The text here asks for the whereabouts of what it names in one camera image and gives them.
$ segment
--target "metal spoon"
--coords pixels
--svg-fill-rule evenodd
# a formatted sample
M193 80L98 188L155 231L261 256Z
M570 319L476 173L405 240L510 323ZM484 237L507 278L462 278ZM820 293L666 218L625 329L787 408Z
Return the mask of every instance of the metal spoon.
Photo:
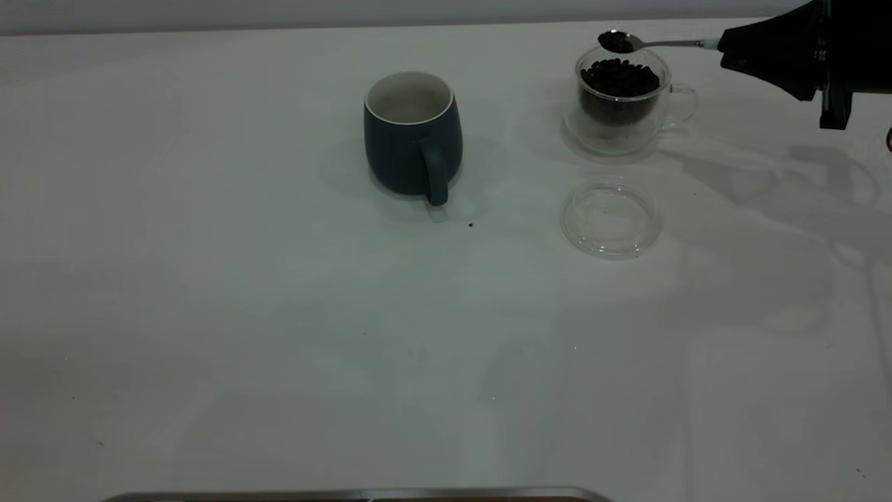
M664 40L660 42L642 42L632 33L626 33L618 29L611 29L598 35L598 42L606 50L618 54L629 54L645 47L669 46L669 47L700 47L704 49L718 50L719 38L706 38L703 40Z

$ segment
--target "glass cup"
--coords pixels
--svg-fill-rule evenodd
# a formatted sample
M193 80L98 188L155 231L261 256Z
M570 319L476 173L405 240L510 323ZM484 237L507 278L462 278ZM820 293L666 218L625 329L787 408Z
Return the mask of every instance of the glass cup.
M582 71L593 63L616 58L649 67L660 79L660 87L641 96L610 96L582 79ZM564 124L579 146L597 156L638 152L655 141L661 130L680 126L697 110L697 92L687 84L672 83L669 66L647 49L617 54L596 47L579 58L575 73L574 97L564 115ZM670 106L674 101L670 99L672 94L685 97L687 103Z

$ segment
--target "wall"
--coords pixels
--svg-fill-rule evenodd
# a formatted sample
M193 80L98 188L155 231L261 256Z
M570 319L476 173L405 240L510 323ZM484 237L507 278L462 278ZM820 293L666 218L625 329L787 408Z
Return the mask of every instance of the wall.
M0 34L752 17L805 0L0 0Z

